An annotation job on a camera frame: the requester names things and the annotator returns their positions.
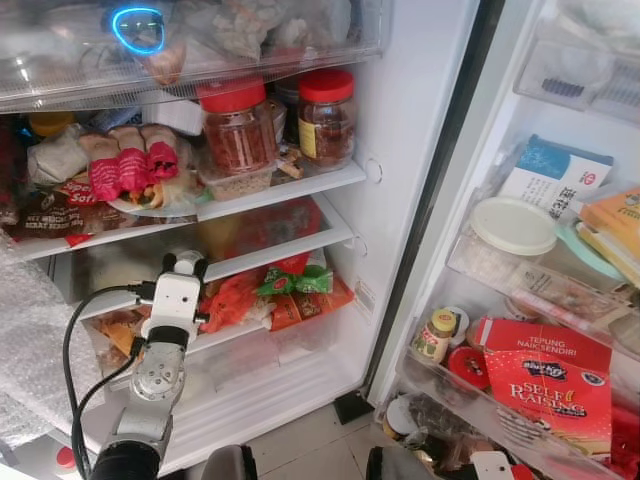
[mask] blue light ring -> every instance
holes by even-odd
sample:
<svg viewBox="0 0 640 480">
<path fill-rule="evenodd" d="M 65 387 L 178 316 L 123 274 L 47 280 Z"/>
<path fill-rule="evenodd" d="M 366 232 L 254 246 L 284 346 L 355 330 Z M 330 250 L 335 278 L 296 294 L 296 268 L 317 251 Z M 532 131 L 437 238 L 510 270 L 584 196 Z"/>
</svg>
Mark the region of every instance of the blue light ring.
<svg viewBox="0 0 640 480">
<path fill-rule="evenodd" d="M 126 48 L 131 50 L 136 55 L 150 56 L 150 55 L 155 55 L 156 53 L 160 53 L 164 49 L 164 43 L 165 43 L 164 22 L 161 25 L 162 37 L 160 39 L 160 45 L 158 45 L 157 47 L 153 47 L 153 48 L 138 48 L 138 47 L 134 47 L 118 31 L 118 28 L 116 26 L 117 26 L 118 21 L 120 20 L 120 18 L 123 15 L 126 15 L 128 13 L 132 13 L 132 12 L 154 13 L 156 15 L 159 15 L 160 18 L 163 18 L 162 12 L 160 10 L 156 9 L 156 8 L 150 8 L 150 7 L 127 7 L 127 8 L 124 8 L 122 10 L 117 11 L 113 15 L 113 19 L 111 20 L 111 30 L 113 31 L 113 34 L 120 41 L 120 43 L 122 43 L 122 45 L 124 45 Z"/>
</svg>

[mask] jar with yellow label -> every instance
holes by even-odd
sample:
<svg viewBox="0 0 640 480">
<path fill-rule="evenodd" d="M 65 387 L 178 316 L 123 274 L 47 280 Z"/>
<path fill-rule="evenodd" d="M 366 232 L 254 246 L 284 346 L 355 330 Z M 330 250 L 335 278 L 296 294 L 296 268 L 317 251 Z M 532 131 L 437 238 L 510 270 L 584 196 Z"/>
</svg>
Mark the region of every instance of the jar with yellow label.
<svg viewBox="0 0 640 480">
<path fill-rule="evenodd" d="M 413 348 L 440 363 L 447 353 L 449 340 L 456 327 L 456 316 L 441 308 L 431 315 L 431 319 L 422 327 L 413 340 Z"/>
<path fill-rule="evenodd" d="M 300 149 L 321 171 L 342 168 L 353 156 L 356 123 L 353 89 L 353 75 L 342 70 L 316 70 L 300 78 Z"/>
</svg>

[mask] green packet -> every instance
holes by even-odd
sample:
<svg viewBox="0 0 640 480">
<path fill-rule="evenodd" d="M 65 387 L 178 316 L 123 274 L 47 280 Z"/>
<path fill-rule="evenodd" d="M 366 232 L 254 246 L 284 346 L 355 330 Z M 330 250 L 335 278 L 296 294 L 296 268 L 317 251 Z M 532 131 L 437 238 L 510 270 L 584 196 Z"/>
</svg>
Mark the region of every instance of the green packet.
<svg viewBox="0 0 640 480">
<path fill-rule="evenodd" d="M 333 291 L 333 272 L 317 265 L 307 265 L 302 275 L 284 273 L 271 267 L 264 279 L 264 285 L 256 290 L 258 295 L 287 294 L 293 291 L 301 293 L 331 293 Z"/>
</svg>

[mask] floor tile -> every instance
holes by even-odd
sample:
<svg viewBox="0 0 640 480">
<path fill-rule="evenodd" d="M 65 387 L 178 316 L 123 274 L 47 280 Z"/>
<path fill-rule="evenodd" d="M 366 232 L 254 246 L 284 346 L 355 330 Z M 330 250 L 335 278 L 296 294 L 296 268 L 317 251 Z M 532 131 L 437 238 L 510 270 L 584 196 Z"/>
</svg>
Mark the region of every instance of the floor tile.
<svg viewBox="0 0 640 480">
<path fill-rule="evenodd" d="M 260 480 L 362 480 L 358 466 L 344 439 L 277 468 Z"/>
<path fill-rule="evenodd" d="M 368 414 L 340 425 L 333 406 L 327 405 L 251 440 L 248 445 L 253 451 L 258 475 L 263 475 L 368 425 L 370 421 L 371 414 Z"/>
<path fill-rule="evenodd" d="M 363 478 L 367 473 L 367 462 L 371 449 L 378 446 L 396 445 L 396 443 L 382 433 L 382 430 L 375 424 L 367 425 L 350 433 L 344 437 L 344 440 L 347 442 Z"/>
</svg>

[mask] bubble wrap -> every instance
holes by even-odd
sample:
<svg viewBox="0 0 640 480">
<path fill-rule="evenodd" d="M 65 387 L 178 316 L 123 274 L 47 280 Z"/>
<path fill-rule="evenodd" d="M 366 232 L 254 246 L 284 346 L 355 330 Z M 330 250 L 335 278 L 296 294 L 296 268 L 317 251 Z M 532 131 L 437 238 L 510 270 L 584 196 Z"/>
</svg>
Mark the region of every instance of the bubble wrap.
<svg viewBox="0 0 640 480">
<path fill-rule="evenodd" d="M 1 231 L 0 306 L 0 440 L 15 448 L 53 428 L 68 432 L 62 340 L 73 309 L 36 264 L 16 255 Z M 71 368 L 81 398 L 100 379 L 81 324 L 71 342 Z"/>
</svg>

